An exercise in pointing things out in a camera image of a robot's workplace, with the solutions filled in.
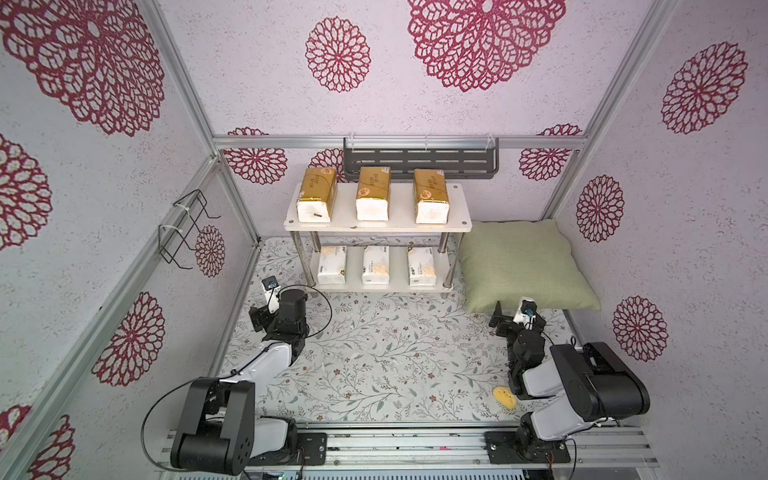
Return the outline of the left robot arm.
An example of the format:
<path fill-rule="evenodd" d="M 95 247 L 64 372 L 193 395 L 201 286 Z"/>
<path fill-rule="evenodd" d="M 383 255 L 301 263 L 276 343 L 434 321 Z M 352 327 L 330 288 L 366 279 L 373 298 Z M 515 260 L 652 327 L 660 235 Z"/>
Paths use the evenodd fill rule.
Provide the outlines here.
<path fill-rule="evenodd" d="M 276 299 L 276 310 L 256 310 L 266 324 L 252 359 L 224 377 L 190 383 L 170 450 L 172 467 L 235 476 L 253 459 L 288 463 L 300 458 L 295 422 L 256 414 L 257 397 L 295 363 L 309 336 L 305 291 L 283 289 Z"/>

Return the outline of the white tissue pack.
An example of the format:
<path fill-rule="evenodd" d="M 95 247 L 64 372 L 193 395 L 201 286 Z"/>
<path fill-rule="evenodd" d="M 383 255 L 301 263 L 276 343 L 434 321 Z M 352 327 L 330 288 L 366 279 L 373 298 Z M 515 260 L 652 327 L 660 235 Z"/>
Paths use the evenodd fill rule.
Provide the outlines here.
<path fill-rule="evenodd" d="M 363 250 L 362 282 L 365 285 L 387 285 L 390 282 L 388 246 L 366 246 Z"/>
<path fill-rule="evenodd" d="M 432 247 L 409 247 L 407 262 L 411 286 L 434 286 L 437 284 L 437 269 Z"/>
<path fill-rule="evenodd" d="M 321 285 L 346 283 L 346 246 L 324 246 L 319 253 L 317 281 Z"/>

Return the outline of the gold tissue pack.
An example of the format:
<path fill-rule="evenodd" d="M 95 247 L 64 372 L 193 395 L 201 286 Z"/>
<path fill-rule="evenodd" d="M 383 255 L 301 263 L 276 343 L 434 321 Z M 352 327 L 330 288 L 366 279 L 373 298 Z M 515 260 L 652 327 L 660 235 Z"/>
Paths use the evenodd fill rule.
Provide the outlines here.
<path fill-rule="evenodd" d="M 388 221 L 391 190 L 389 167 L 367 166 L 360 169 L 356 218 L 358 221 Z"/>
<path fill-rule="evenodd" d="M 444 172 L 435 169 L 416 169 L 413 186 L 415 222 L 446 224 L 450 212 L 450 200 Z"/>
<path fill-rule="evenodd" d="M 302 223 L 330 223 L 337 194 L 337 172 L 330 167 L 306 169 L 296 201 Z"/>

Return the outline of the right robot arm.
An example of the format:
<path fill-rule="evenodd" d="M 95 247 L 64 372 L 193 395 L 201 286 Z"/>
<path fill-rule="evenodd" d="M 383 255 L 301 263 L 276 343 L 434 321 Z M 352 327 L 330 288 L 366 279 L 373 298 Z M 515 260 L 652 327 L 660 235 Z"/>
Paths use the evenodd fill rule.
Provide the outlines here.
<path fill-rule="evenodd" d="M 493 390 L 495 400 L 509 410 L 520 400 L 552 401 L 521 417 L 519 451 L 531 456 L 564 446 L 601 422 L 649 411 L 647 388 L 606 343 L 551 342 L 534 300 L 522 298 L 512 316 L 497 302 L 489 326 L 507 340 L 508 385 Z"/>

